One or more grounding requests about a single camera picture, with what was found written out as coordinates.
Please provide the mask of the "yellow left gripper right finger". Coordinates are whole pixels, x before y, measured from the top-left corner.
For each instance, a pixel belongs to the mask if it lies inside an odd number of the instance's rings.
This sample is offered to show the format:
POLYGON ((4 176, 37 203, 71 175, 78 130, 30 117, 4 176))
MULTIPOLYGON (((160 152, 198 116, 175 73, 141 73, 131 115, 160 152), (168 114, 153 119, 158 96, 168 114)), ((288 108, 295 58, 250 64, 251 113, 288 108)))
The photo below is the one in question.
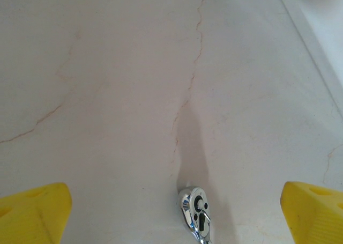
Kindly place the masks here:
POLYGON ((280 205, 295 244, 343 244, 343 192, 289 181, 280 205))

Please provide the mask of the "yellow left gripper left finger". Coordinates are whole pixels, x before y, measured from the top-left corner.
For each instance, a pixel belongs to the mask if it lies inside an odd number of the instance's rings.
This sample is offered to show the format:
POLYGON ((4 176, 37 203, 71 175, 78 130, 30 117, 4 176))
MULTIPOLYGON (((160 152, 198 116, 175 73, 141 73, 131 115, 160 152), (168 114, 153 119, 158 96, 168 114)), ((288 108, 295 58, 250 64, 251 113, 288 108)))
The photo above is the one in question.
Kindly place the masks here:
POLYGON ((60 244, 71 208, 62 182, 0 197, 0 244, 60 244))

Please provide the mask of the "ratchet wrench with red handle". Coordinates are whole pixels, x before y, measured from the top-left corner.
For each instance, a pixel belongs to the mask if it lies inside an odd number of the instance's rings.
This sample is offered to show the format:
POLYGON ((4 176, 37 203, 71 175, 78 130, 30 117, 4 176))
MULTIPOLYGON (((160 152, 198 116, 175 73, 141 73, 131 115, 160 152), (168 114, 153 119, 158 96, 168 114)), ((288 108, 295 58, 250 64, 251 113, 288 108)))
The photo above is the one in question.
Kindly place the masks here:
POLYGON ((189 186, 178 194, 185 225, 199 244, 213 244, 210 237, 211 217, 207 196, 201 187, 189 186))

